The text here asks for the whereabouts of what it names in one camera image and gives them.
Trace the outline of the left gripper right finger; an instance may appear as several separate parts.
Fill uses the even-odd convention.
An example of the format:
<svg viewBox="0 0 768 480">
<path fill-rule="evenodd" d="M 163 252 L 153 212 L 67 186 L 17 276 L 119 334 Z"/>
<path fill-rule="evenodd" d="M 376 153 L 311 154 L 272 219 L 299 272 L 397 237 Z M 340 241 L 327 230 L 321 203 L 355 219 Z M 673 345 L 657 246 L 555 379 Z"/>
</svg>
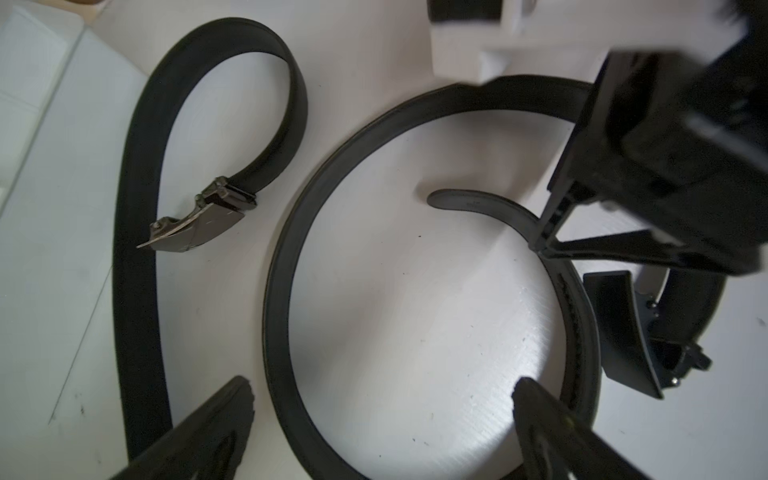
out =
<svg viewBox="0 0 768 480">
<path fill-rule="evenodd" d="M 515 385 L 513 416 L 528 479 L 645 479 L 537 381 Z"/>
</svg>

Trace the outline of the white divided storage tray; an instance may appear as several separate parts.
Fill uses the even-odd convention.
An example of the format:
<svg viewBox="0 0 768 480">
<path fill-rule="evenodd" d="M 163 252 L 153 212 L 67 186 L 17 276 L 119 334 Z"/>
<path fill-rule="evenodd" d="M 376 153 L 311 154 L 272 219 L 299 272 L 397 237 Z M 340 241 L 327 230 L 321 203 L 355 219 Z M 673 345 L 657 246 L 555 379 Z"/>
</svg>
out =
<svg viewBox="0 0 768 480">
<path fill-rule="evenodd" d="M 72 12 L 1 4 L 1 216 L 114 209 L 147 76 Z"/>
</svg>

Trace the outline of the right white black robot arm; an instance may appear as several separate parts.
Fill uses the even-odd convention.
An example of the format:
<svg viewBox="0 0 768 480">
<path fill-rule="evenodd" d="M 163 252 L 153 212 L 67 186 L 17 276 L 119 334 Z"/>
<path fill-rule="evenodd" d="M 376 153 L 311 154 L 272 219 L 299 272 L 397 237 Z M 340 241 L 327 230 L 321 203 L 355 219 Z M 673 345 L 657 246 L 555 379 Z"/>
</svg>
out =
<svg viewBox="0 0 768 480">
<path fill-rule="evenodd" d="M 766 3 L 432 1 L 428 17 L 434 72 L 470 84 L 603 55 L 530 247 L 667 269 L 656 298 L 626 271 L 584 277 L 609 378 L 661 398 L 707 369 L 725 280 L 767 243 Z"/>
</svg>

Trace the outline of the black belt front loop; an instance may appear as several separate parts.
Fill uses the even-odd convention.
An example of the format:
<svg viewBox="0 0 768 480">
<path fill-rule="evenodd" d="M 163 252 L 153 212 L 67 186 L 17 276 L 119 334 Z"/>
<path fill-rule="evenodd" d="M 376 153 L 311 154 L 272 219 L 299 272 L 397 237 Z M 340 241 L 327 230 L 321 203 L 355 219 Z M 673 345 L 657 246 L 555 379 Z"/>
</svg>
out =
<svg viewBox="0 0 768 480">
<path fill-rule="evenodd" d="M 576 122 L 591 85 L 573 79 L 515 75 L 482 86 L 454 84 L 409 99 L 373 120 L 342 144 L 321 166 L 299 196 L 280 234 L 264 297 L 262 340 L 266 379 L 286 439 L 314 479 L 355 479 L 357 470 L 323 438 L 301 398 L 291 361 L 290 299 L 299 258 L 322 206 L 345 177 L 376 150 L 425 123 L 455 114 L 510 110 Z M 520 386 L 544 401 L 545 413 L 574 421 L 579 437 L 601 453 L 600 465 L 624 478 L 637 470 L 604 444 L 591 427 L 597 413 L 600 371 L 606 361 L 608 320 L 622 305 L 648 327 L 653 308 L 639 306 L 627 272 L 598 272 L 579 277 L 568 260 L 547 260 L 544 268 L 554 287 L 566 331 L 566 368 L 558 396 L 546 394 L 531 379 Z"/>
</svg>

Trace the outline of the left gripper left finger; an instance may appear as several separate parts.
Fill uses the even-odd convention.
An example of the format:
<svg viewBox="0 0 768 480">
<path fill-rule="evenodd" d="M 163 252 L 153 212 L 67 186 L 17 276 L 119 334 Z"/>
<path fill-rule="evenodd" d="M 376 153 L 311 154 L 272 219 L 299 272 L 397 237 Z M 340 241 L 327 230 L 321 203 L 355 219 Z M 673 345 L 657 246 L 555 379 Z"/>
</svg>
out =
<svg viewBox="0 0 768 480">
<path fill-rule="evenodd" d="M 116 479 L 232 479 L 254 419 L 250 382 L 235 376 Z"/>
</svg>

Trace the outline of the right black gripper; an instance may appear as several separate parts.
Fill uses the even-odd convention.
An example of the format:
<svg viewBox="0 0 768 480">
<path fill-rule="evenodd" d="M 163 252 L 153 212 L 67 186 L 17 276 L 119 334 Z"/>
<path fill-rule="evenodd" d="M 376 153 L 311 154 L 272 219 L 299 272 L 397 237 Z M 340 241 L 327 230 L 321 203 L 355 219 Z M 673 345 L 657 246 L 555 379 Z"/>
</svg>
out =
<svg viewBox="0 0 768 480">
<path fill-rule="evenodd" d="M 767 243 L 767 5 L 727 1 L 745 28 L 711 61 L 680 47 L 614 47 L 549 185 L 530 248 L 550 259 L 612 260 L 748 275 Z M 641 231 L 561 241 L 580 205 L 608 202 Z M 663 397 L 632 275 L 583 285 L 607 377 Z"/>
</svg>

